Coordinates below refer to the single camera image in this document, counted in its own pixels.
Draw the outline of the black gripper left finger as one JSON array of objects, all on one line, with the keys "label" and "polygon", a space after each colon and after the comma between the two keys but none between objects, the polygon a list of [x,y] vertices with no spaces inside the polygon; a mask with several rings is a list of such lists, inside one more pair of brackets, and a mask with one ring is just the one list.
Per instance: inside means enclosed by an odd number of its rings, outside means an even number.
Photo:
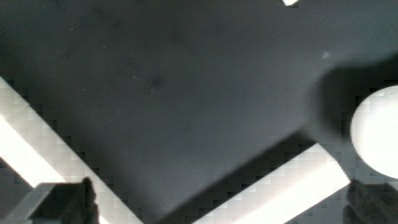
[{"label": "black gripper left finger", "polygon": [[99,224],[90,179],[78,183],[40,183],[0,224]]}]

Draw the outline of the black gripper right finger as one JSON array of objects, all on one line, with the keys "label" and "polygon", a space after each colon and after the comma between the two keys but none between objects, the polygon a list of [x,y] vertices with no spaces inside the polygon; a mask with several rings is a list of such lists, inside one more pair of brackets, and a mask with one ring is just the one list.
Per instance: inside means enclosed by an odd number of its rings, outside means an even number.
[{"label": "black gripper right finger", "polygon": [[346,200],[343,224],[398,224],[398,190],[387,183],[353,181]]}]

